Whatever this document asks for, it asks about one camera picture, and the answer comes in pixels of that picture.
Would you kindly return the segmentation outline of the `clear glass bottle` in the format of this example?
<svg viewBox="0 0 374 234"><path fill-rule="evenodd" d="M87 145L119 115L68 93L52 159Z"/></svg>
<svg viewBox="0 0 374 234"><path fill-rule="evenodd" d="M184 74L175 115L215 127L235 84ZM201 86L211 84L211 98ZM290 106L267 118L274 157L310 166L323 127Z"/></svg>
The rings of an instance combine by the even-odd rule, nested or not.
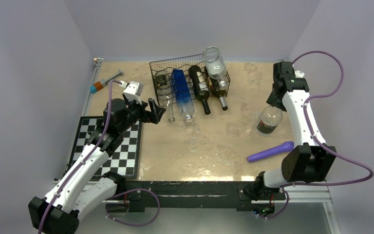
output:
<svg viewBox="0 0 374 234"><path fill-rule="evenodd" d="M169 74L166 71L158 71L154 74L154 82L158 95L158 100L166 108L169 123L175 122L173 103L174 93Z"/></svg>

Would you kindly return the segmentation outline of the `dark wine bottle Negroamaro label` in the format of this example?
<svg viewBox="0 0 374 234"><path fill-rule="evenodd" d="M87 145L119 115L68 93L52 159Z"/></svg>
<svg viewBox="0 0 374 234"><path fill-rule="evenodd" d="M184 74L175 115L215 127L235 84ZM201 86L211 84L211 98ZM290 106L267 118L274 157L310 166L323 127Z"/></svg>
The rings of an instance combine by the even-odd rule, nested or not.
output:
<svg viewBox="0 0 374 234"><path fill-rule="evenodd" d="M193 83L193 91L198 101L202 103L204 113L206 115L211 114L210 107L208 105L209 90L207 87L206 79L201 69L197 65L190 66L188 69L188 75Z"/></svg>

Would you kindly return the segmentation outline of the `olive wine bottle brown label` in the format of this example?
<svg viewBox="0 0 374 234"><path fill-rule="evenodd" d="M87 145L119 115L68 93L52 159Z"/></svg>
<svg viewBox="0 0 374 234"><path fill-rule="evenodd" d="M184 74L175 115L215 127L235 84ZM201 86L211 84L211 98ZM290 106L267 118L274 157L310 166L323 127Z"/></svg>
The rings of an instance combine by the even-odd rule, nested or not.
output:
<svg viewBox="0 0 374 234"><path fill-rule="evenodd" d="M225 100L225 90L220 89L219 82L216 79L213 79L209 76L209 73L206 68L204 68L204 70L207 78L206 82L212 95L219 99L223 111L228 110L228 106Z"/></svg>

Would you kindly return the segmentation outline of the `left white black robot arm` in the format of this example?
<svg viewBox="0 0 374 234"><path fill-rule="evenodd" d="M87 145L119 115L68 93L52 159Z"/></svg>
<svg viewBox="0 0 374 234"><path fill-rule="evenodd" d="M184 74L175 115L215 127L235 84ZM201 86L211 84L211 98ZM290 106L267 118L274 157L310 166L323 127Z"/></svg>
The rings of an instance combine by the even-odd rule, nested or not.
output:
<svg viewBox="0 0 374 234"><path fill-rule="evenodd" d="M35 196L29 202L31 222L38 233L73 234L102 201L121 199L128 193L125 178L116 172L106 172L95 185L84 188L113 156L128 129L141 122L158 124L165 111L152 98L141 103L126 98L110 99L103 119L97 123L77 161L43 198Z"/></svg>

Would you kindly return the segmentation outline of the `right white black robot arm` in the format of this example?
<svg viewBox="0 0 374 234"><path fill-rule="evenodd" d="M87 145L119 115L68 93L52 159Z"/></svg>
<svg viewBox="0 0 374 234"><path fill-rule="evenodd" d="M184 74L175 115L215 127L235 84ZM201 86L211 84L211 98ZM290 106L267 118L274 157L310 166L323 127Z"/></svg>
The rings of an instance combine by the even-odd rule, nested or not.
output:
<svg viewBox="0 0 374 234"><path fill-rule="evenodd" d="M249 189L256 200L268 200L287 184L313 185L325 180L336 157L321 147L327 143L315 119L307 119L312 113L309 97L306 79L297 77L291 62L280 61L273 65L272 92L267 103L288 113L295 147L279 168L261 172L256 177Z"/></svg>

